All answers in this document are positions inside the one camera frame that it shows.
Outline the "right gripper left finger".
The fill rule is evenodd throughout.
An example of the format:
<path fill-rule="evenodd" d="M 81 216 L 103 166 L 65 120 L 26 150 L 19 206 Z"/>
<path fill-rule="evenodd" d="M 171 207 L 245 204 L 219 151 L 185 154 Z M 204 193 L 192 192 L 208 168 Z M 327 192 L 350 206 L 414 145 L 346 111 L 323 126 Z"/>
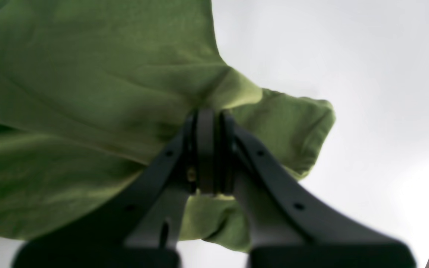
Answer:
<path fill-rule="evenodd" d="M 93 212 L 28 242 L 14 268 L 181 268 L 189 196 L 215 194 L 215 113 L 198 110 L 145 171 Z"/>

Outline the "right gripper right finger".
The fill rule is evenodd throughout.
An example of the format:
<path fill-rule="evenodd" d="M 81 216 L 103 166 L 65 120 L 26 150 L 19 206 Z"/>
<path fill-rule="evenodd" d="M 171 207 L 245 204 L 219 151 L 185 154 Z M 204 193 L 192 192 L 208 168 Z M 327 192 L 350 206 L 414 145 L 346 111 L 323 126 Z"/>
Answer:
<path fill-rule="evenodd" d="M 415 268 L 403 242 L 320 201 L 269 149 L 221 112 L 218 193 L 233 195 L 248 217 L 249 268 Z"/>

